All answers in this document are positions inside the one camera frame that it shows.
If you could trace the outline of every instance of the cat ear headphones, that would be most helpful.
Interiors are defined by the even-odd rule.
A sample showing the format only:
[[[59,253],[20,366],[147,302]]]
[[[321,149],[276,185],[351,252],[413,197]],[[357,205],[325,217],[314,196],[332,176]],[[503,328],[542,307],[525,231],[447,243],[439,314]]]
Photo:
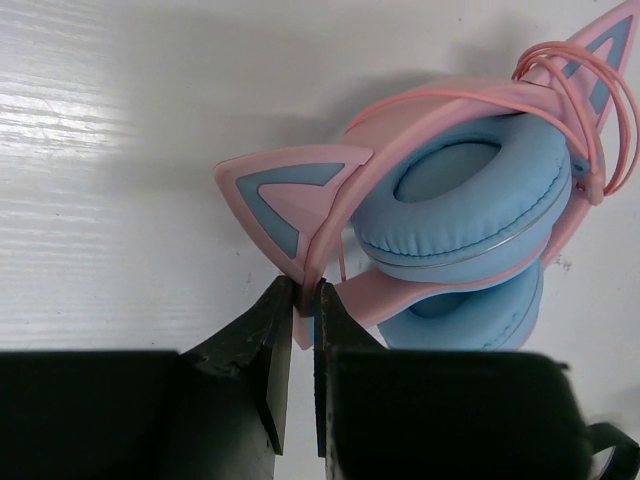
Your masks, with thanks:
[[[375,267],[336,285],[349,314],[405,349],[512,350],[535,325],[544,268],[591,206],[632,173],[621,77],[640,0],[566,42],[527,50],[512,79],[449,78],[370,106],[336,145],[220,163],[244,229],[301,285],[294,336],[351,221]],[[599,134],[614,106],[620,154],[605,180]]]

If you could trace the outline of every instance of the white wood grain surface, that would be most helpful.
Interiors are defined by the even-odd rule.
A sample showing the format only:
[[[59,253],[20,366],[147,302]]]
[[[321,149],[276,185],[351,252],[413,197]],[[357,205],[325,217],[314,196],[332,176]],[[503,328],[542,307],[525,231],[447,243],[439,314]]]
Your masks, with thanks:
[[[0,0],[0,349],[190,348],[277,273],[226,208],[217,162],[335,139],[434,75],[509,75],[616,3]],[[639,186],[551,266],[526,346],[572,364],[588,418],[636,437]],[[349,272],[365,268],[347,244]],[[294,352],[285,448],[277,478],[324,478],[310,352]]]

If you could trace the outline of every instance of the blue inner ear panel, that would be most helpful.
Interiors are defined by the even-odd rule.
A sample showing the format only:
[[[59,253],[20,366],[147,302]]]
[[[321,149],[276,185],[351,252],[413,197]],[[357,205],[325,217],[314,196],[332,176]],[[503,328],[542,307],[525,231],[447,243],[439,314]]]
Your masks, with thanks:
[[[627,44],[629,33],[631,32],[632,20],[633,18],[630,15],[621,22],[618,22],[616,25],[611,27],[609,30],[607,30],[593,42],[591,42],[587,46],[587,50],[589,50],[591,53],[594,53],[598,48],[602,46],[604,42],[609,39],[613,39],[613,46],[611,47],[611,51],[607,56],[607,63],[616,71],[619,70],[620,64],[622,63],[622,56],[624,54],[624,47]],[[566,67],[564,67],[562,73],[565,77],[569,78],[571,77],[571,75],[576,73],[579,68],[580,64],[578,62],[570,62]],[[589,97],[589,99],[591,100],[591,105],[593,105],[593,109],[597,114],[603,112],[604,107],[607,105],[609,95],[609,89],[607,88],[605,83],[602,80],[598,80],[596,86],[593,89],[593,92],[591,92],[591,96]]]
[[[258,189],[268,184],[326,185],[344,168],[344,163],[313,163],[274,168],[240,177],[236,186],[251,213],[267,235],[291,259],[298,251],[299,232],[260,196]]]

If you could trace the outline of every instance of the pink cat ear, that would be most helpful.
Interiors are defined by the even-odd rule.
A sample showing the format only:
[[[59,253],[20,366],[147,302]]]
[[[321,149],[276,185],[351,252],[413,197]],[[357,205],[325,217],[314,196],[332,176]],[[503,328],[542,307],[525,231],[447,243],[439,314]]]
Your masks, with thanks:
[[[627,0],[584,27],[568,42],[585,47],[623,73],[633,46],[639,14],[640,0]],[[612,105],[607,86],[590,70],[576,62],[567,62],[558,57],[554,61],[584,98],[585,106],[591,108],[596,118],[596,128],[599,132],[602,131]],[[545,86],[554,83],[549,73],[539,67],[533,68],[522,80]]]
[[[251,240],[302,283],[311,240],[338,189],[372,156],[373,150],[350,145],[284,148],[222,162],[215,178]]]

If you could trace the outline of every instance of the ear cup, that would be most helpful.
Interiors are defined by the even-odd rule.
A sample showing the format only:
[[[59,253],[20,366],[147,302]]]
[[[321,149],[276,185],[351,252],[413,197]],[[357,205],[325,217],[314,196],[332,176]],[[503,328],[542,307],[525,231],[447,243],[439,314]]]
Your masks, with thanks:
[[[488,117],[411,153],[351,220],[385,273],[475,282],[529,265],[570,192],[570,157],[559,130],[528,114]]]
[[[378,328],[390,348],[514,350],[533,330],[542,289],[537,261],[497,286],[421,300]]]

